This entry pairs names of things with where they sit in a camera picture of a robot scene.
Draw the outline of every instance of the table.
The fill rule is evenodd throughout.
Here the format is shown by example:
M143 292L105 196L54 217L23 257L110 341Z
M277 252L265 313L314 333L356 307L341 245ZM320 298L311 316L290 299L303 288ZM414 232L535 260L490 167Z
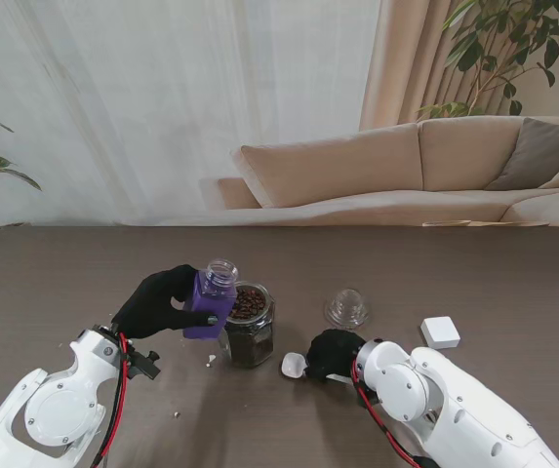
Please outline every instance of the table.
M180 331L137 342L162 356L162 373L128 387L109 468L405 466L349 387L279 375L284 353L306 351L327 327L323 302L344 287L370 300L372 318L360 334L406 350L422 345L422 319L450 315L461 343L445 354L528 417L559 457L559 228L552 227L7 229L0 402L32 369L66 369L67 343L109 323L146 275L184 262L203 267L217 256L275 297L274 356L256 370L221 359L208 369L214 342L184 340ZM102 387L102 403L113 389L114 382Z

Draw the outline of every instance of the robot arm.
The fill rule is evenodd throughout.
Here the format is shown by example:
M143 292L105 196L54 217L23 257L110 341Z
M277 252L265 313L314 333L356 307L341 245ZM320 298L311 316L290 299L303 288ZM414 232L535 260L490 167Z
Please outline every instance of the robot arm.
M115 336L105 327L85 330L70 343L73 365L47 374L34 370L13 389L0 407L0 468L70 468L84 455L105 416L97 400L99 386L116 378L120 352ZM159 373L151 352L144 357L133 346L128 349L128 377L139 373L153 379ZM17 440L12 424L22 408L29 436L47 447L64 447L64 454L51 457Z
M559 468L519 412L435 350L416 348L410 356L395 343L369 341L356 370L443 468Z

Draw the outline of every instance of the purple bottle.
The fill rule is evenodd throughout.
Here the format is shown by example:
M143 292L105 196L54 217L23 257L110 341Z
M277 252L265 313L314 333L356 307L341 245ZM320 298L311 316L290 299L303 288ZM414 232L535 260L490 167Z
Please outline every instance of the purple bottle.
M214 259L207 270L200 270L194 279L194 292L183 305L192 312L212 312L219 321L211 327L184 329L183 337L188 339L216 339L227 322L238 295L235 287L238 269L229 260Z

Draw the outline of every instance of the black glove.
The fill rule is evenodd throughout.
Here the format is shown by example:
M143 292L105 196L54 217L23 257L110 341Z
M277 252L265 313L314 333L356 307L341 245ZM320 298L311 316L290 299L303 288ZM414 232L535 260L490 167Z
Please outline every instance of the black glove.
M306 375L321 381L330 373L350 377L350 368L365 342L352 331L324 330L311 341Z
M169 271L147 276L112 319L118 332L128 338L147 338L159 331L214 325L212 313L187 312L171 305L171 298L184 302L194 288L197 270L180 265Z

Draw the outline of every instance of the sofa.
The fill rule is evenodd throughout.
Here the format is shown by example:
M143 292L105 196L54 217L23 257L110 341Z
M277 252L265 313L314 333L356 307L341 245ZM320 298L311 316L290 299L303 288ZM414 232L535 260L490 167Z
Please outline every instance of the sofa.
M559 117L537 119L559 125ZM485 190L511 157L522 122L438 119L308 143L242 146L232 153L241 177L203 180L201 188L215 224L559 224L559 187Z

